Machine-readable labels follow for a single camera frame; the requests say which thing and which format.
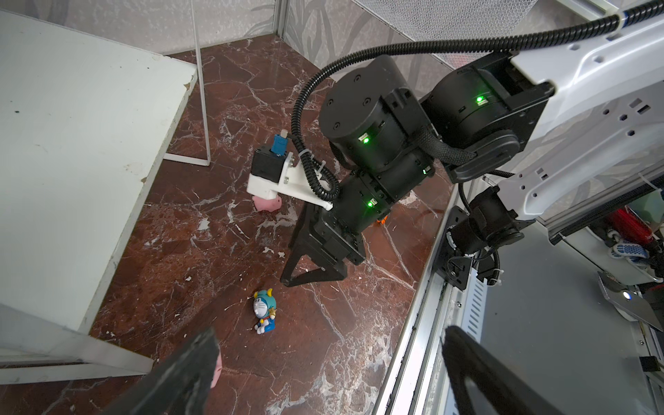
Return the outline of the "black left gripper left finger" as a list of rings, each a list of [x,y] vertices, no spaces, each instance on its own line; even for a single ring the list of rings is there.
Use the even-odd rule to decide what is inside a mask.
[[[204,330],[115,399],[103,413],[204,413],[219,352],[214,330]]]

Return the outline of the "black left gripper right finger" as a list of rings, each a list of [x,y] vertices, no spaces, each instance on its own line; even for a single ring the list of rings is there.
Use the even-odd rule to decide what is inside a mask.
[[[468,389],[470,381],[498,414],[560,413],[458,326],[445,329],[442,355],[461,414],[477,412]]]

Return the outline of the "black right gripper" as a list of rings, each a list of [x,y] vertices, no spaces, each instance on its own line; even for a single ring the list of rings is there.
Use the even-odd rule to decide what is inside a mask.
[[[318,256],[337,264],[330,269],[320,267],[294,276],[299,260],[309,254],[310,242]],[[304,205],[297,219],[289,249],[290,256],[280,277],[280,282],[286,287],[342,281],[348,276],[342,261],[347,259],[359,266],[366,259],[362,235],[342,226],[329,211],[310,203]]]

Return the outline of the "blue cat figure teal hat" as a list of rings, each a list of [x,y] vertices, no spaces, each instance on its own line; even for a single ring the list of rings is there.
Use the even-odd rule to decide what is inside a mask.
[[[277,302],[272,289],[259,290],[253,294],[252,310],[258,319],[253,327],[257,334],[262,335],[275,329]]]

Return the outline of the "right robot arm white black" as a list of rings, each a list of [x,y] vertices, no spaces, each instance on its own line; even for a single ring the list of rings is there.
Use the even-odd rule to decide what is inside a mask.
[[[608,18],[577,28],[494,40],[422,41],[366,49],[342,57],[312,77],[295,102],[290,133],[300,153],[306,202],[290,240],[281,275],[292,287],[347,277],[347,263],[366,254],[363,231],[440,161],[454,183],[465,183],[505,164],[524,149],[558,88],[533,83],[512,58],[522,50],[569,44],[607,34]],[[480,58],[450,73],[416,99],[394,62],[397,55],[477,52]],[[339,181],[305,146],[301,121],[317,86],[349,67],[329,92],[319,123],[335,157],[349,170]]]

